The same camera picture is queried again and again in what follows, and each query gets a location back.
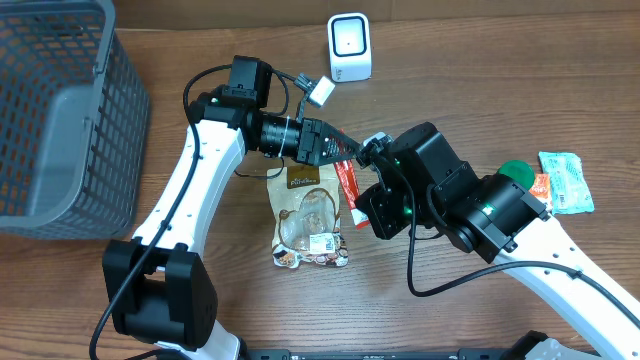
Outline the red snack bar wrapper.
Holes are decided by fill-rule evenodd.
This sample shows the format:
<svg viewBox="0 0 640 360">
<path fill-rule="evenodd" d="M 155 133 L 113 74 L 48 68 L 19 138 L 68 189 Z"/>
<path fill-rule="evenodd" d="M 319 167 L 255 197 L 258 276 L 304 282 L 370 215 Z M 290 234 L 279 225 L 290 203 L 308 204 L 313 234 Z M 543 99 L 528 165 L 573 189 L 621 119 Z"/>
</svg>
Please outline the red snack bar wrapper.
<svg viewBox="0 0 640 360">
<path fill-rule="evenodd" d="M 359 197 L 360 191 L 353 162 L 351 160 L 336 162 L 334 163 L 334 169 L 340 181 L 354 225 L 357 230 L 361 230 L 368 226 L 370 221 L 367 215 L 359 210 L 355 204 L 355 200 Z"/>
</svg>

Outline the orange snack packet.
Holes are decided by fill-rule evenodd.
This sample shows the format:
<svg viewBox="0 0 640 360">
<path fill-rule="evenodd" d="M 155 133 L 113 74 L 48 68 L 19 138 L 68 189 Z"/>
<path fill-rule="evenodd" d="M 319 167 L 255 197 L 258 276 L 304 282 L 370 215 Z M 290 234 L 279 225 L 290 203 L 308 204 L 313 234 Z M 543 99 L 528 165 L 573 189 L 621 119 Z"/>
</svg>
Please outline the orange snack packet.
<svg viewBox="0 0 640 360">
<path fill-rule="evenodd" d="M 547 211 L 553 210 L 551 181 L 548 174 L 537 173 L 529 192 L 545 205 Z"/>
</svg>

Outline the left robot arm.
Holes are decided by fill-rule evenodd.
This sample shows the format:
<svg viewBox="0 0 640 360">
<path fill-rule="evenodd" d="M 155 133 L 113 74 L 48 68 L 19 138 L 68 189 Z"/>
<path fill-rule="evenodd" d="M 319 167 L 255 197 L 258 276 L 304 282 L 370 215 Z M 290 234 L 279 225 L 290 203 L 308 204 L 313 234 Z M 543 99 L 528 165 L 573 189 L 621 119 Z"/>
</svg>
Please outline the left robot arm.
<svg viewBox="0 0 640 360">
<path fill-rule="evenodd" d="M 120 334 L 153 343 L 147 357 L 247 359 L 246 343 L 217 319 L 218 299 L 202 261 L 207 233 L 226 184 L 249 151 L 312 166 L 349 160 L 359 144 L 317 119 L 270 113 L 276 70 L 237 55 L 230 78 L 196 100 L 182 96 L 185 144 L 154 210 L 128 242 L 111 241 L 102 259 L 109 303 L 96 324 L 96 358 L 107 322 Z"/>
</svg>

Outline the white brown snack packet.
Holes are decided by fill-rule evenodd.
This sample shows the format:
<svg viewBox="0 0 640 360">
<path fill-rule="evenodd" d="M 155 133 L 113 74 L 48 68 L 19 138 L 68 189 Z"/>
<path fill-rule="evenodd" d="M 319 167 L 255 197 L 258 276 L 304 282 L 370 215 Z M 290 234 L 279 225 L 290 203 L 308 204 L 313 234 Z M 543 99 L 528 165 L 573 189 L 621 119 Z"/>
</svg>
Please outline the white brown snack packet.
<svg viewBox="0 0 640 360">
<path fill-rule="evenodd" d="M 340 182 L 332 165 L 297 165 L 267 171 L 267 191 L 276 221 L 272 257 L 278 267 L 304 263 L 344 267 Z"/>
</svg>

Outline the teal tissue packet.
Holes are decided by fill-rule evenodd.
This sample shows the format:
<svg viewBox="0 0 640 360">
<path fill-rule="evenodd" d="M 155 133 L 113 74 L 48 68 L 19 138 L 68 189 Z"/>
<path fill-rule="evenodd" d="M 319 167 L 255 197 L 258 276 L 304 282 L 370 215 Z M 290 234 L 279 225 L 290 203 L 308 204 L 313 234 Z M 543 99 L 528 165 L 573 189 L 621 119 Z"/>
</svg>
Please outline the teal tissue packet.
<svg viewBox="0 0 640 360">
<path fill-rule="evenodd" d="M 569 152 L 540 152 L 538 157 L 543 172 L 550 177 L 554 215 L 595 211 L 579 156 Z"/>
</svg>

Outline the green lid seasoning jar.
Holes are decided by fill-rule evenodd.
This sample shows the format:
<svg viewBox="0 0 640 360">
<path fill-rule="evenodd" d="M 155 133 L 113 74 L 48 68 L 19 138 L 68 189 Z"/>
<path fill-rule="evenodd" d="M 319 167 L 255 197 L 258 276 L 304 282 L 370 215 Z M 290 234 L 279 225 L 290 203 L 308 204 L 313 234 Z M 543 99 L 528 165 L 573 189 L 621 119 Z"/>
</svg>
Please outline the green lid seasoning jar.
<svg viewBox="0 0 640 360">
<path fill-rule="evenodd" d="M 499 174 L 506 175 L 529 190 L 535 182 L 536 174 L 532 167 L 522 160 L 509 160 L 498 169 Z"/>
</svg>

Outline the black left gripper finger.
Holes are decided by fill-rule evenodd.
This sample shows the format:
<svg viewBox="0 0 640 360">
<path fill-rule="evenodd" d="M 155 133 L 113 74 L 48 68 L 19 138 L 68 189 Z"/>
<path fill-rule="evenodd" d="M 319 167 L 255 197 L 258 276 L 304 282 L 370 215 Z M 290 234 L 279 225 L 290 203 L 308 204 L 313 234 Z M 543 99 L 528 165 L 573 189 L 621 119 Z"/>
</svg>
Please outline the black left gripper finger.
<svg viewBox="0 0 640 360">
<path fill-rule="evenodd" d="M 354 153 L 360 144 L 327 122 L 322 126 L 322 149 L 325 153 Z"/>
<path fill-rule="evenodd" d="M 353 151 L 346 151 L 346 152 L 324 151 L 320 156 L 319 164 L 320 165 L 333 164 L 341 161 L 351 160 L 354 157 L 356 157 L 356 154 Z"/>
</svg>

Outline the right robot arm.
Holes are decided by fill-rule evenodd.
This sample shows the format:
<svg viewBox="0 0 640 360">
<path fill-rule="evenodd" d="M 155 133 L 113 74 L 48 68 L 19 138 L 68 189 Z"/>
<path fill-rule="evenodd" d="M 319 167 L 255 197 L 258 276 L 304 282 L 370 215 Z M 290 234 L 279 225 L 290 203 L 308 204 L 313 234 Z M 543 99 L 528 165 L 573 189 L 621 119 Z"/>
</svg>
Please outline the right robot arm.
<svg viewBox="0 0 640 360">
<path fill-rule="evenodd" d="M 579 248 L 520 181 L 501 173 L 477 177 L 429 122 L 397 139 L 370 137 L 357 146 L 356 159 L 379 178 L 355 201 L 378 238 L 434 228 L 488 264 L 431 290 L 412 288 L 414 296 L 504 272 L 544 300 L 601 358 L 638 358 L 638 300 Z"/>
</svg>

